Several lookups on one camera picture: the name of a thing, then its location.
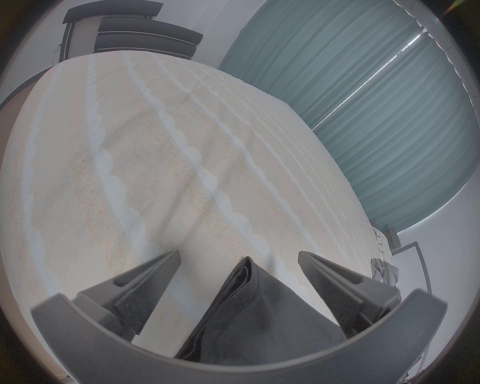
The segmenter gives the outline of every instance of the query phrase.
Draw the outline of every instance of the white pillow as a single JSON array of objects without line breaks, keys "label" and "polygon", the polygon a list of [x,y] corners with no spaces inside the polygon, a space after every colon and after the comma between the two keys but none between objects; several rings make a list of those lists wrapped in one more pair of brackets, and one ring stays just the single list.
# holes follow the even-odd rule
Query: white pillow
[{"label": "white pillow", "polygon": [[386,236],[379,229],[375,227],[372,228],[375,232],[375,235],[377,236],[378,252],[380,253],[380,259],[393,265],[392,252],[390,251],[390,246],[388,245],[388,240]]}]

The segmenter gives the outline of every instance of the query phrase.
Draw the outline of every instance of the folded cloth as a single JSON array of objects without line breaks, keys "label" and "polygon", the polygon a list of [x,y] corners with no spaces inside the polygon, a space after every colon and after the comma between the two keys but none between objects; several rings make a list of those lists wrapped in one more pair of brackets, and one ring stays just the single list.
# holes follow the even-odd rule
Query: folded cloth
[{"label": "folded cloth", "polygon": [[384,283],[395,286],[398,283],[399,270],[394,265],[383,261],[382,259],[372,259],[372,278],[383,281]]},{"label": "folded cloth", "polygon": [[218,365],[268,364],[345,340],[338,325],[245,257],[175,357]]}]

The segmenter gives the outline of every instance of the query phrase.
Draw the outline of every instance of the green curtain panel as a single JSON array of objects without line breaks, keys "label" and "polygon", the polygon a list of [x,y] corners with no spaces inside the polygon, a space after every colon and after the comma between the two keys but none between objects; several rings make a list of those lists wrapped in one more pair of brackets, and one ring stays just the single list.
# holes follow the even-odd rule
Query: green curtain panel
[{"label": "green curtain panel", "polygon": [[367,216],[401,231],[452,198],[480,161],[469,97],[422,31],[391,0],[268,0],[220,69],[285,101],[310,128],[328,116],[315,134]]}]

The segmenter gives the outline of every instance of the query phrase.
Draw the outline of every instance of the bed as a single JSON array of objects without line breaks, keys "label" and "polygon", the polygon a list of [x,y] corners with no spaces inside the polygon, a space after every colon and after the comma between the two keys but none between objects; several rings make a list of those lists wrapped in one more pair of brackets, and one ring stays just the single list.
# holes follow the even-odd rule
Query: bed
[{"label": "bed", "polygon": [[173,356],[245,255],[334,320],[311,251],[371,277],[377,236],[341,170],[284,102],[149,52],[64,61],[36,83],[0,171],[0,250],[20,311],[163,252],[182,264],[134,340]]}]

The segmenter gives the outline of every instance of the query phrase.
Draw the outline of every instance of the white wall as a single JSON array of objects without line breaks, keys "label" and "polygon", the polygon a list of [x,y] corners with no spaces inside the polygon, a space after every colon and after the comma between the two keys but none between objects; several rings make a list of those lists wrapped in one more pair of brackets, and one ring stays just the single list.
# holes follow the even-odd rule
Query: white wall
[{"label": "white wall", "polygon": [[450,341],[480,288],[480,166],[453,199],[398,237],[402,246],[418,242],[432,293],[448,303],[425,369]]},{"label": "white wall", "polygon": [[[265,0],[157,0],[164,3],[154,20],[204,35],[193,60],[218,68],[240,30]],[[0,102],[30,77],[58,62],[68,9],[92,0],[63,0],[35,24],[0,78]]]}]

